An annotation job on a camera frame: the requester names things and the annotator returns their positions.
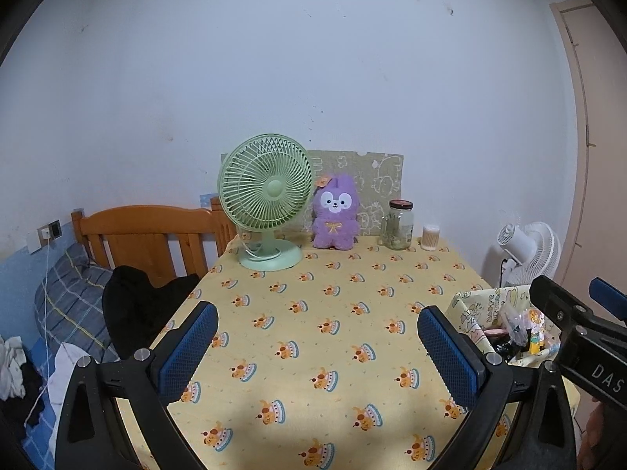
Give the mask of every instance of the jar lid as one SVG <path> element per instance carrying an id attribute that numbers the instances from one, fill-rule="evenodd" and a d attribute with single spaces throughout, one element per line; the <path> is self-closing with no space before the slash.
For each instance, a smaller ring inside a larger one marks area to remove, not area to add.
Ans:
<path id="1" fill-rule="evenodd" d="M 407 200 L 390 200 L 390 208 L 396 208 L 396 210 L 411 210 L 414 208 L 414 204 Z"/>

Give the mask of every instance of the plush toy face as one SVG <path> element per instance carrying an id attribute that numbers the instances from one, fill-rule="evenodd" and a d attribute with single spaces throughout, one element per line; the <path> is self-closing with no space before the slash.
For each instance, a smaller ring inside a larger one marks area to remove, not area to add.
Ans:
<path id="1" fill-rule="evenodd" d="M 338 175 L 318 189 L 313 199 L 317 216 L 329 219 L 353 219 L 359 208 L 359 197 L 350 175 Z"/>

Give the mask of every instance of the wooden headboard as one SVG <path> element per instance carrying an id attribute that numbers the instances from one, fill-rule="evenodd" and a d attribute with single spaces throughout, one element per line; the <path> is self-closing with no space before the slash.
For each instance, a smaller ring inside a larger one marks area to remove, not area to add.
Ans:
<path id="1" fill-rule="evenodd" d="M 141 269 L 155 287 L 176 277 L 167 242 L 169 234 L 178 238 L 187 274 L 195 273 L 200 277 L 208 271 L 201 236 L 212 233 L 217 254 L 222 255 L 236 235 L 219 198 L 211 199 L 211 210 L 129 205 L 109 208 L 89 217 L 77 210 L 72 212 L 72 224 L 76 241 L 85 246 L 96 263 L 108 268 L 130 265 Z M 103 238 L 109 244 L 114 263 L 109 263 Z"/>

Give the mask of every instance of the yellow tablecloth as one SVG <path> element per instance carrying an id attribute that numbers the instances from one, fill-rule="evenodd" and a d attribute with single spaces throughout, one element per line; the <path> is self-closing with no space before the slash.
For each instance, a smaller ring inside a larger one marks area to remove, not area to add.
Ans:
<path id="1" fill-rule="evenodd" d="M 209 469 L 428 468 L 465 413 L 416 334 L 418 312 L 489 285 L 443 242 L 394 252 L 360 237 L 336 251 L 301 238 L 304 260 L 272 273 L 241 267 L 231 243 L 177 311 L 169 328 L 209 301 L 219 327 L 170 414 Z M 121 410 L 142 463 L 158 468 Z"/>

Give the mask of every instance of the green fan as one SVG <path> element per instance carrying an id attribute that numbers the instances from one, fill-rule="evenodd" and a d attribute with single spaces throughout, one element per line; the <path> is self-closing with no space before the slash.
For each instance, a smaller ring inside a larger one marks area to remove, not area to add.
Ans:
<path id="1" fill-rule="evenodd" d="M 236 226 L 261 232 L 261 242 L 239 253 L 244 267 L 269 272 L 293 267 L 303 258 L 274 230 L 307 204 L 314 174 L 305 149 L 290 137 L 261 134 L 233 150 L 222 163 L 217 186 L 222 208 Z"/>

